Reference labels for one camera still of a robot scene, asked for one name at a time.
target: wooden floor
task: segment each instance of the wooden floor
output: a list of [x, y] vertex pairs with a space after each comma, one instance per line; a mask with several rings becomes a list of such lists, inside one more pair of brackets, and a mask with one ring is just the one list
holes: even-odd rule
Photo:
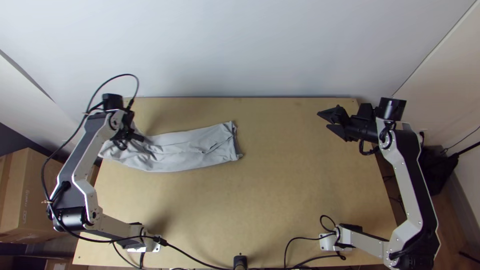
[[[393, 169], [391, 165], [383, 159], [382, 156], [377, 156], [378, 166], [385, 180], [385, 188], [388, 195], [394, 199], [398, 198], [400, 192], [397, 181], [392, 176]], [[459, 255], [459, 251], [470, 253], [478, 256], [476, 250], [471, 250], [467, 246], [465, 235], [457, 218], [457, 214], [452, 206], [448, 190], [444, 190], [441, 194], [432, 197], [433, 205], [438, 217], [438, 236], [440, 238], [441, 247], [435, 259], [434, 270], [478, 270], [480, 264], [473, 262], [465, 257]], [[406, 220], [406, 216], [400, 204], [391, 199], [390, 200], [393, 213], [397, 224], [401, 224]], [[100, 267], [90, 266], [89, 270], [126, 270], [131, 269], [127, 267]], [[325, 267], [324, 270], [347, 270], [348, 267]], [[384, 265], [352, 265], [351, 269], [357, 270], [386, 270]]]

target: cardboard box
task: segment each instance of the cardboard box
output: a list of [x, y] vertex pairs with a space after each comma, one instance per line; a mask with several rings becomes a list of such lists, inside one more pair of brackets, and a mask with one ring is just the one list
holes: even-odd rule
[[[47, 217], [40, 171], [47, 157], [25, 148], [0, 159], [0, 242], [32, 244], [63, 236]], [[51, 192], [62, 168], [51, 160], [45, 167], [45, 182]]]
[[88, 268], [88, 265], [72, 264], [71, 259], [48, 259], [45, 264], [45, 270], [87, 270]]

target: plywood board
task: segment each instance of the plywood board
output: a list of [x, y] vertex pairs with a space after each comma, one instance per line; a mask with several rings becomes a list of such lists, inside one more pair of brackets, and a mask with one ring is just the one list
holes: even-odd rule
[[[248, 256], [250, 267], [282, 267], [289, 239], [324, 233], [322, 214], [389, 239], [396, 223], [375, 156], [362, 156], [357, 143], [344, 142], [316, 115], [337, 104], [349, 114], [358, 109], [352, 98], [138, 98], [135, 124], [147, 135], [232, 120], [244, 157], [174, 173], [105, 160], [95, 184], [99, 204], [105, 214], [141, 222], [192, 256], [227, 268], [239, 253]], [[122, 253], [139, 261], [138, 254]], [[297, 240], [288, 265], [322, 254], [317, 241]], [[361, 250], [345, 255], [345, 261], [308, 265], [382, 263]], [[169, 247], [146, 254], [144, 262], [152, 268], [204, 268]], [[127, 266], [110, 245], [82, 240], [74, 263]]]

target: wire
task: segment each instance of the wire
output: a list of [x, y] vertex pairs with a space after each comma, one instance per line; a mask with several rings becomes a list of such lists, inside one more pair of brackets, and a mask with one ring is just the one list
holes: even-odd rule
[[136, 266], [135, 264], [129, 262], [129, 260], [127, 260], [124, 256], [122, 256], [122, 254], [120, 254], [119, 250], [117, 249], [117, 247], [115, 246], [115, 243], [112, 243], [113, 244], [113, 248], [115, 249], [116, 253], [118, 254], [118, 256], [120, 256], [120, 258], [122, 258], [127, 264], [131, 265], [131, 267], [135, 268], [135, 269], [138, 269], [138, 270], [143, 270], [142, 268], [142, 255], [140, 255], [140, 267]]
[[454, 145], [450, 146], [450, 147], [447, 147], [447, 148], [444, 148], [442, 151], [441, 151], [441, 154], [445, 154], [447, 153], [451, 148], [455, 147], [456, 145], [458, 145], [459, 143], [463, 142], [466, 138], [468, 138], [470, 135], [474, 134], [475, 132], [477, 132], [478, 130], [480, 129], [480, 125], [475, 128], [474, 131], [470, 132], [467, 136], [465, 136], [463, 139], [459, 140], [457, 143], [455, 143]]
[[342, 261], [345, 261], [347, 259], [345, 256], [341, 255], [339, 251], [337, 251], [335, 255], [324, 255], [324, 256], [309, 258], [309, 259], [304, 260], [301, 263], [295, 265], [293, 268], [298, 268], [298, 267], [300, 267], [300, 266], [302, 266], [306, 263], [309, 263], [311, 261], [315, 261], [315, 260], [319, 260], [319, 259], [325, 259], [325, 258], [332, 258], [332, 257], [339, 257]]
[[140, 254], [140, 268], [143, 269], [144, 268], [144, 258], [145, 258], [145, 252], [142, 252]]
[[86, 112], [90, 109], [90, 105], [92, 105], [92, 102], [94, 101], [94, 98], [95, 96], [97, 95], [97, 93], [100, 91], [100, 89], [102, 89], [106, 84], [108, 84], [109, 82], [117, 79], [117, 78], [120, 78], [120, 77], [124, 77], [124, 76], [131, 76], [133, 78], [135, 78], [136, 80], [136, 89], [135, 89], [135, 93], [133, 94], [133, 97], [130, 99], [130, 102], [128, 102], [128, 106], [126, 107], [127, 111], [130, 110], [130, 108], [132, 107], [133, 103], [134, 103], [134, 100], [135, 98], [137, 97], [137, 93], [139, 92], [139, 87], [140, 87], [140, 80], [137, 76], [133, 75], [133, 74], [130, 74], [130, 73], [124, 73], [124, 74], [120, 74], [120, 75], [117, 75], [117, 76], [113, 76], [111, 78], [109, 78], [108, 80], [106, 80], [104, 83], [102, 83], [96, 90], [95, 92], [93, 93], [93, 95], [91, 96], [90, 98], [90, 101], [88, 102], [88, 106], [86, 107]]
[[322, 219], [324, 219], [324, 218], [329, 219], [331, 221], [331, 223], [333, 223], [333, 229], [335, 229], [335, 227], [337, 227], [337, 224], [335, 224], [335, 221], [326, 214], [323, 214], [323, 215], [320, 216], [320, 225], [323, 227], [323, 229], [325, 231], [330, 232], [330, 233], [335, 233], [335, 231], [333, 229], [329, 229], [329, 228], [325, 227], [324, 223], [322, 222]]
[[392, 201], [395, 201], [397, 202], [400, 207], [401, 207], [401, 210], [403, 211], [403, 213], [405, 214], [405, 216], [407, 215], [407, 212], [405, 211], [405, 207], [404, 207], [404, 201], [402, 200], [402, 196], [401, 195], [398, 195], [398, 199], [394, 198], [394, 197], [390, 197], [388, 196], [388, 198]]
[[288, 244], [286, 244], [285, 252], [283, 253], [283, 268], [287, 268], [287, 250], [289, 249], [290, 243], [291, 243], [292, 241], [297, 240], [297, 239], [316, 241], [316, 240], [324, 239], [324, 238], [326, 238], [326, 237], [333, 236], [333, 235], [335, 235], [334, 232], [333, 232], [333, 233], [326, 234], [326, 235], [323, 235], [322, 237], [318, 237], [318, 238], [294, 237], [294, 238], [290, 239], [290, 241], [288, 241]]
[[390, 176], [383, 176], [382, 178], [384, 179], [383, 182], [386, 183], [388, 180], [393, 179], [395, 175], [390, 175]]
[[358, 150], [360, 151], [360, 154], [364, 156], [370, 156], [378, 152], [380, 150], [380, 147], [377, 145], [368, 151], [364, 151], [364, 139], [361, 139], [358, 143]]
[[222, 267], [214, 266], [214, 265], [208, 264], [208, 263], [206, 263], [206, 262], [203, 262], [203, 261], [201, 261], [201, 260], [199, 260], [199, 259], [191, 256], [190, 254], [186, 253], [185, 251], [181, 250], [180, 248], [178, 248], [178, 247], [176, 247], [176, 246], [174, 246], [174, 245], [172, 245], [172, 244], [169, 244], [168, 246], [169, 246], [170, 248], [172, 248], [172, 249], [180, 252], [181, 254], [187, 256], [188, 258], [192, 259], [193, 261], [195, 261], [195, 262], [197, 262], [197, 263], [199, 263], [199, 264], [202, 264], [202, 265], [204, 265], [204, 266], [206, 266], [206, 267], [210, 267], [210, 268], [212, 268], [212, 269], [217, 269], [217, 270], [232, 270], [232, 269], [229, 269], [229, 268], [222, 268]]

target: wooden table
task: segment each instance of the wooden table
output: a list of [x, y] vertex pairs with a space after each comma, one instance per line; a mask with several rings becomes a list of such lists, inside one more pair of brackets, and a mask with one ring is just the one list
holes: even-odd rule
[[[105, 214], [141, 222], [192, 256], [227, 268], [239, 253], [248, 256], [249, 267], [283, 267], [291, 238], [325, 232], [322, 214], [389, 239], [396, 223], [375, 156], [362, 156], [358, 143], [344, 142], [317, 116], [337, 104], [349, 114], [358, 109], [353, 98], [137, 98], [134, 121], [146, 135], [233, 120], [244, 157], [174, 173], [104, 160], [95, 184], [99, 204]], [[138, 263], [139, 254], [121, 252]], [[326, 254], [318, 241], [296, 240], [287, 263]], [[382, 263], [361, 250], [344, 254], [345, 261], [335, 257], [308, 265]], [[111, 245], [83, 240], [74, 263], [127, 266]], [[147, 253], [144, 265], [205, 268], [169, 247]]]

